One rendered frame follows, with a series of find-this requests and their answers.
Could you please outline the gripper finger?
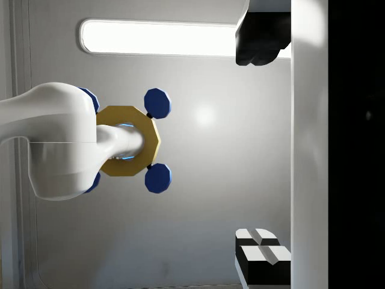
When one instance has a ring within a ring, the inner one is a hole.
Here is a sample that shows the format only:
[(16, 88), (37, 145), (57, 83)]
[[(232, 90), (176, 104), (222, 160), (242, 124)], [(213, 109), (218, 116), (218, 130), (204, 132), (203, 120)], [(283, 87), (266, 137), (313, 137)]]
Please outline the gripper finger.
[(266, 229), (237, 229), (235, 267), (243, 289), (291, 289), (291, 253)]
[(246, 12), (235, 34), (239, 66), (264, 66), (291, 43), (290, 12)]

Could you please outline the drone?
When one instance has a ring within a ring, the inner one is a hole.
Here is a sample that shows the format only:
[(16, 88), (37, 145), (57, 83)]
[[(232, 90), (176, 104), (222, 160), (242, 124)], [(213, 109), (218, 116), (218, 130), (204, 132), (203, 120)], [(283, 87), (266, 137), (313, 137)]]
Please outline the drone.
[(110, 105), (99, 111), (99, 101), (90, 90), (88, 94), (96, 112), (97, 137), (102, 152), (102, 164), (98, 169), (92, 191), (100, 181), (100, 173), (108, 176), (135, 176), (146, 169), (144, 183), (148, 191), (162, 193), (172, 182), (171, 169), (165, 164), (155, 164), (161, 138), (155, 120), (167, 117), (171, 112), (171, 99), (159, 88), (149, 89), (144, 96), (146, 113), (134, 106)]

